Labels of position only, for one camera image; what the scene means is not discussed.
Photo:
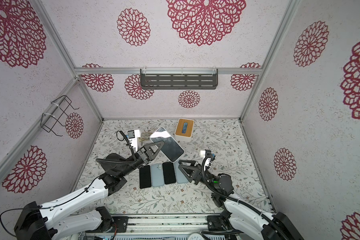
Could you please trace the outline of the black phone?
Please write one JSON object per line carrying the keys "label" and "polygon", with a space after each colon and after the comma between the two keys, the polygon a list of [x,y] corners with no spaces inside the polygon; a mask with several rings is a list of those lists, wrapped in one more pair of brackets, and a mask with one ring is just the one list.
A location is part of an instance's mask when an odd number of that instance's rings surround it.
{"label": "black phone", "polygon": [[163,127],[158,128],[150,135],[150,140],[153,143],[160,141],[164,142],[161,152],[171,162],[176,162],[184,153],[184,149],[179,143],[172,137],[172,135]]}
{"label": "black phone", "polygon": [[165,185],[177,182],[175,167],[172,162],[162,163]]}

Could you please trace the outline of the light blue phone case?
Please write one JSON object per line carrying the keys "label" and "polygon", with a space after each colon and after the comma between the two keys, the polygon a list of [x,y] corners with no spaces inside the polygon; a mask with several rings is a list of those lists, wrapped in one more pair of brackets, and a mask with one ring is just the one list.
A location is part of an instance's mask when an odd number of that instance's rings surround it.
{"label": "light blue phone case", "polygon": [[153,188],[162,187],[165,185],[162,163],[151,165],[151,182]]}

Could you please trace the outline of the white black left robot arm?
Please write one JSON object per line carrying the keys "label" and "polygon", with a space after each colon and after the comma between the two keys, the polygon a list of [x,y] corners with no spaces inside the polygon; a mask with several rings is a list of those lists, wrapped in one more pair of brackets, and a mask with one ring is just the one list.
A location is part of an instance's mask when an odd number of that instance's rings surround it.
{"label": "white black left robot arm", "polygon": [[74,213],[118,192],[126,184],[126,176],[152,162],[164,145],[163,141],[144,145],[132,151],[128,158],[113,153],[97,159],[105,172],[89,185],[51,202],[26,205],[14,227],[15,237],[18,240],[59,240],[79,232],[110,229],[113,218],[105,207],[81,215]]}

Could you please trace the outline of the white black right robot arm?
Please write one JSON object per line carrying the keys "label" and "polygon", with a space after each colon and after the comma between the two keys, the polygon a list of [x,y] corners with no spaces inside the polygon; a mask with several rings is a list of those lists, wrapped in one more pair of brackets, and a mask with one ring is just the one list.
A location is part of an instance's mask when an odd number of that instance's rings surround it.
{"label": "white black right robot arm", "polygon": [[263,211],[234,192],[232,178],[228,174],[214,175],[209,172],[210,161],[179,161],[179,170],[189,182],[202,183],[212,191],[211,197],[220,214],[220,228],[229,232],[242,232],[253,240],[302,240],[304,237],[292,221],[283,213]]}

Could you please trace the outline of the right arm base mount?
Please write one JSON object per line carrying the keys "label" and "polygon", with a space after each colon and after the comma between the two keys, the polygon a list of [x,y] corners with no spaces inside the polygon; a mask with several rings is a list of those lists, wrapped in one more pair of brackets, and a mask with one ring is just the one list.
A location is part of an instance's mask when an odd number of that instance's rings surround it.
{"label": "right arm base mount", "polygon": [[241,231],[235,229],[230,223],[232,213],[224,210],[219,215],[208,215],[207,224],[210,232],[234,232],[241,233]]}

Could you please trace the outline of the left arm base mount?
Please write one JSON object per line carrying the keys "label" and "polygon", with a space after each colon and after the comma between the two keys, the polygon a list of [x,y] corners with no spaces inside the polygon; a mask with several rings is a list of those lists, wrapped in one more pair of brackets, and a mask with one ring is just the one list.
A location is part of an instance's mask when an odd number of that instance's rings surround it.
{"label": "left arm base mount", "polygon": [[101,224],[91,233],[125,233],[128,226],[129,217],[112,216],[106,207],[98,207],[96,211],[101,215]]}

